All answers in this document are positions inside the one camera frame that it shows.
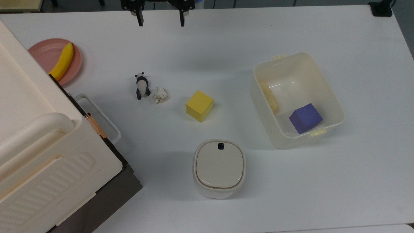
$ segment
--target yellow cube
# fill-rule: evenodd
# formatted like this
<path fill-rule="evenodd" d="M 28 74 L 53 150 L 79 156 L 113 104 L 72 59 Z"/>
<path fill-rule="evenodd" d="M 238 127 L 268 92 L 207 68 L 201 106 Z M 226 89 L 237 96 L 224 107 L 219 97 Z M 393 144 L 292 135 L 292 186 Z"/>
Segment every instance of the yellow cube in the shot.
<path fill-rule="evenodd" d="M 197 90 L 185 104 L 185 112 L 199 122 L 203 122 L 213 108 L 213 99 Z"/>

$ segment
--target panda figurine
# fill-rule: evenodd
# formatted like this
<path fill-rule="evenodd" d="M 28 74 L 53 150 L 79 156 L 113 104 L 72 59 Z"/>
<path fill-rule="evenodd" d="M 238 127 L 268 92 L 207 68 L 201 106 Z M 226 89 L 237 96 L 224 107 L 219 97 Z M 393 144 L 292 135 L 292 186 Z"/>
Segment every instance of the panda figurine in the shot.
<path fill-rule="evenodd" d="M 138 100 L 141 99 L 142 95 L 141 93 L 144 93 L 145 95 L 150 95 L 151 92 L 148 89 L 148 80 L 143 76 L 144 72 L 135 75 L 137 78 L 137 98 Z"/>

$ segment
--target translucent plastic container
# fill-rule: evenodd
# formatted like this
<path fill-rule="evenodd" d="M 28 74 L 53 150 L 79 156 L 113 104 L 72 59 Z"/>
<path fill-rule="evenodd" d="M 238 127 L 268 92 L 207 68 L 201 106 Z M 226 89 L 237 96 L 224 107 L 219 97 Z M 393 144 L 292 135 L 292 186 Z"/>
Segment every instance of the translucent plastic container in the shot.
<path fill-rule="evenodd" d="M 250 95 L 272 144 L 288 149 L 315 139 L 344 121 L 344 110 L 318 65 L 307 53 L 261 63 L 253 69 Z M 265 82 L 279 104 L 273 114 L 259 82 Z M 308 132 L 298 134 L 289 120 L 293 111 L 312 103 L 323 120 Z"/>

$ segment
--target pink plate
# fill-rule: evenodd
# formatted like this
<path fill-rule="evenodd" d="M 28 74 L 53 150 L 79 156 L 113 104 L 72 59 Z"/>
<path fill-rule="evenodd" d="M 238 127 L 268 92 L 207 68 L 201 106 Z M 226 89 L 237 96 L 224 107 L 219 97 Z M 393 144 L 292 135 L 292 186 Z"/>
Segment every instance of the pink plate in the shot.
<path fill-rule="evenodd" d="M 41 41 L 31 48 L 29 53 L 39 63 L 46 73 L 49 73 L 59 60 L 60 54 L 62 53 L 63 47 L 70 41 L 60 38 L 53 38 Z M 73 58 L 69 68 L 62 78 L 59 79 L 60 85 L 65 85 L 70 82 L 76 74 L 79 72 L 82 64 L 82 56 L 80 55 L 79 49 L 73 44 Z"/>

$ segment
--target crumpled paper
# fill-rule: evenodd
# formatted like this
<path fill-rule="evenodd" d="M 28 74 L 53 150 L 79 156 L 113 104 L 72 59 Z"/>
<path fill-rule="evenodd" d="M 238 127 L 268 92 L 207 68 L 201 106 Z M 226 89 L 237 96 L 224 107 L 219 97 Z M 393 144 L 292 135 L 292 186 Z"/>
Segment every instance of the crumpled paper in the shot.
<path fill-rule="evenodd" d="M 163 87 L 157 87 L 156 93 L 152 96 L 152 100 L 154 100 L 155 104 L 164 103 L 168 98 L 168 93 L 165 91 Z"/>

